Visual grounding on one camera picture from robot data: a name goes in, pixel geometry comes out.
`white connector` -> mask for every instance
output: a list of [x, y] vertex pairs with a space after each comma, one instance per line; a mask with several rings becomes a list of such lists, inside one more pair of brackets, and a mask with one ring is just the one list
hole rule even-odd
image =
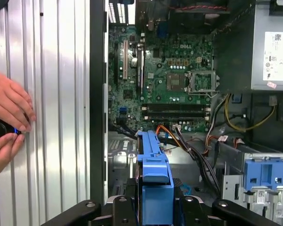
[[176, 129], [178, 129], [180, 131], [181, 125], [178, 125], [178, 124], [172, 125], [172, 130], [175, 131]]

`black plastic frame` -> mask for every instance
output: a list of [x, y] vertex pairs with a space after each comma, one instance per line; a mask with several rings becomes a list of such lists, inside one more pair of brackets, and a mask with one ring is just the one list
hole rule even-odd
[[90, 199], [104, 201], [104, 0], [90, 0]]

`red wire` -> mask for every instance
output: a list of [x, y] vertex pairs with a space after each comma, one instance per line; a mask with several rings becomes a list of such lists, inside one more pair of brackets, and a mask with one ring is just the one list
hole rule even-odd
[[170, 9], [180, 9], [180, 10], [189, 10], [189, 9], [194, 9], [194, 8], [209, 8], [209, 9], [223, 9], [227, 10], [226, 7], [223, 6], [188, 6], [188, 7], [183, 7], [183, 8], [175, 8], [175, 7], [170, 7]]

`black knob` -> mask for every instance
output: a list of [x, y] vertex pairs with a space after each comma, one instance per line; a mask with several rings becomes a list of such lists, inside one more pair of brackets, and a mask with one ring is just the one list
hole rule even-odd
[[0, 137], [8, 133], [17, 133], [18, 135], [21, 134], [19, 130], [0, 120]]

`power supply label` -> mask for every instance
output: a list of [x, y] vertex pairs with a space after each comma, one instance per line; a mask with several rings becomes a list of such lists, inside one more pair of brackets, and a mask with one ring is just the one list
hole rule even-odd
[[265, 32], [264, 81], [283, 81], [283, 32]]

